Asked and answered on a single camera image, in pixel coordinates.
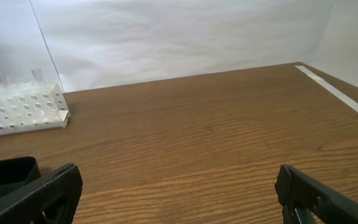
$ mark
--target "white tape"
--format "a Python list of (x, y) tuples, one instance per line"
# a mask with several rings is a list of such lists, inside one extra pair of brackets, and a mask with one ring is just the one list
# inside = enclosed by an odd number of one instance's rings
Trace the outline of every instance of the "white tape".
[(356, 102), (356, 101), (352, 100), (351, 98), (349, 98), (348, 96), (346, 96), (343, 92), (341, 92), (337, 88), (333, 87), (331, 84), (329, 84), (324, 79), (322, 79), (321, 77), (314, 74), (312, 71), (308, 70), (306, 67), (304, 67), (302, 65), (300, 65), (300, 66), (295, 65), (295, 67), (298, 68), (299, 70), (301, 70), (303, 73), (305, 73), (310, 78), (312, 78), (314, 81), (319, 83), (322, 87), (324, 87), (326, 90), (331, 92), (334, 96), (338, 97), (340, 100), (342, 100), (342, 102), (344, 102), (345, 104), (347, 104), (352, 109), (354, 109), (355, 111), (358, 112), (358, 102)]

